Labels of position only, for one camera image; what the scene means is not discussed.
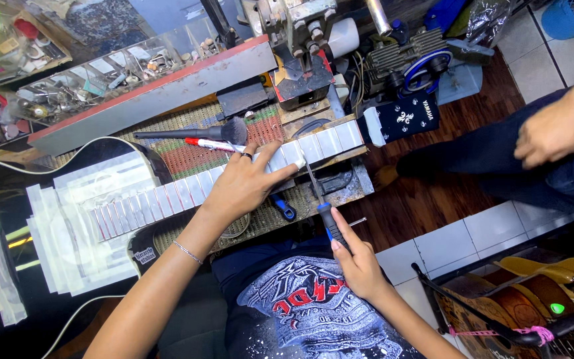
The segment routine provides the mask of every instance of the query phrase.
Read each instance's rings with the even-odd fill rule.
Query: hierarchy studios sticker
[[[152,247],[148,247],[141,252],[134,253],[134,257],[137,258],[142,265],[144,265],[156,258],[156,255],[154,254],[154,249]]]

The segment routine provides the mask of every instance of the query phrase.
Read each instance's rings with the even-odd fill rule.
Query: guitar neck
[[[283,144],[265,167],[272,173],[297,163],[305,155],[307,163],[318,162],[363,145],[355,120]],[[252,162],[258,153],[252,156]],[[102,239],[109,240],[135,231],[188,209],[200,206],[225,165],[181,178],[131,197],[99,206],[90,211]]]

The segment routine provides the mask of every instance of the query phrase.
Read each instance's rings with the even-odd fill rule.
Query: blue-handled tool
[[[285,220],[291,222],[292,220],[296,219],[296,209],[290,206],[286,200],[281,198],[281,196],[274,193],[270,194],[269,198],[271,198],[272,202],[274,202],[276,207],[280,208],[281,215],[283,215],[283,218],[285,218]]]
[[[302,151],[302,149],[300,150],[300,152],[302,153],[302,156],[304,158],[305,153]],[[318,214],[320,214],[320,216],[323,217],[323,223],[325,224],[325,229],[327,230],[327,236],[329,237],[329,241],[331,240],[339,241],[340,244],[344,245],[344,248],[347,248],[349,253],[351,253],[349,245],[347,245],[347,242],[344,240],[344,237],[342,237],[342,233],[340,233],[340,230],[338,229],[338,225],[335,223],[335,219],[333,218],[333,216],[331,216],[331,207],[332,207],[331,203],[325,202],[322,195],[320,194],[321,192],[320,189],[318,188],[318,182],[314,177],[314,173],[311,172],[309,162],[305,161],[305,164],[307,165],[307,172],[309,172],[309,177],[311,177],[311,183],[314,186],[314,192],[316,193],[318,200],[320,201],[320,204],[316,209],[318,210]]]

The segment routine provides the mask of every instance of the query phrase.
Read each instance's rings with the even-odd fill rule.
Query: wooden floor
[[[395,164],[411,150],[452,140],[478,127],[501,121],[524,106],[502,55],[496,51],[483,69],[482,90],[473,96],[439,107],[440,128],[432,132],[389,143],[382,148],[369,145],[363,160],[373,175],[381,166]],[[363,216],[367,222],[354,230],[370,241],[376,252],[473,215],[501,203],[485,195],[471,176],[442,175],[429,183],[401,178],[385,190],[348,203],[340,209],[348,221]]]

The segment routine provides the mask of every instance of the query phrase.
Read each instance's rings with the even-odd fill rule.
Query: screwdriver
[[[303,152],[302,149],[300,150],[300,152],[302,153],[302,157],[304,158],[305,152]],[[325,224],[325,229],[327,230],[327,236],[329,237],[329,241],[331,240],[339,241],[340,244],[344,245],[344,248],[347,248],[347,250],[349,250],[349,253],[351,253],[349,245],[347,245],[347,242],[342,237],[342,233],[340,233],[340,230],[338,229],[338,225],[335,223],[335,219],[333,218],[333,216],[331,216],[331,207],[332,207],[331,203],[325,202],[322,195],[320,195],[321,192],[320,189],[318,188],[318,182],[314,177],[314,173],[311,172],[311,167],[309,167],[309,162],[307,162],[307,159],[305,159],[305,164],[307,165],[307,172],[309,172],[309,177],[311,177],[311,183],[313,183],[314,186],[314,192],[316,193],[318,200],[320,201],[320,204],[316,209],[318,210],[318,214],[320,214],[320,216],[323,217],[323,223]]]

